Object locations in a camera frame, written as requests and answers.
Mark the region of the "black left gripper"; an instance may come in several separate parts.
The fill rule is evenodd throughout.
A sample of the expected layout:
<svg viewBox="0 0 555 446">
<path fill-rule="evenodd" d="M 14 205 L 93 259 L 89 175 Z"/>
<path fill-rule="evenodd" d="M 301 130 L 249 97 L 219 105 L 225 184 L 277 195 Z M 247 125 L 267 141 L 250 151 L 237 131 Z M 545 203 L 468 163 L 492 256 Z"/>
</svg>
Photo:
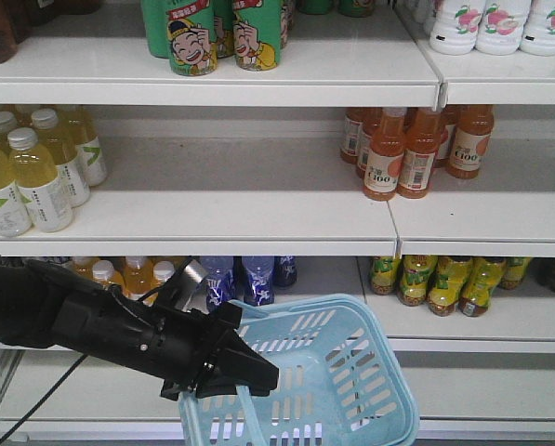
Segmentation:
<svg viewBox="0 0 555 446">
<path fill-rule="evenodd" d="M 66 297 L 50 333 L 58 345 L 162 378 L 169 391 L 202 399 L 235 395 L 244 386 L 267 397 L 277 388 L 279 368 L 235 333 L 241 317 L 229 303 L 205 314 L 96 291 Z"/>
</svg>

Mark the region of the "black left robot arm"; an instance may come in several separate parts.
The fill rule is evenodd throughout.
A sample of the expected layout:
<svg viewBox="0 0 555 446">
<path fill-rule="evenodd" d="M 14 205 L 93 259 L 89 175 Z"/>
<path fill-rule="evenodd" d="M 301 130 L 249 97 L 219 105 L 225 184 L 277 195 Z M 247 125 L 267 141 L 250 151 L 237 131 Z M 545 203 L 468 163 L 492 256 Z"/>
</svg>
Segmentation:
<svg viewBox="0 0 555 446">
<path fill-rule="evenodd" d="M 58 345 L 164 379 L 163 397 L 232 395 L 246 386 L 267 397 L 279 370 L 236 333 L 241 307 L 224 302 L 211 313 L 185 310 L 205 270 L 187 258 L 160 286 L 156 299 L 131 300 L 117 285 L 103 287 L 66 268 L 30 259 L 10 267 L 0 256 L 0 343 Z"/>
</svg>

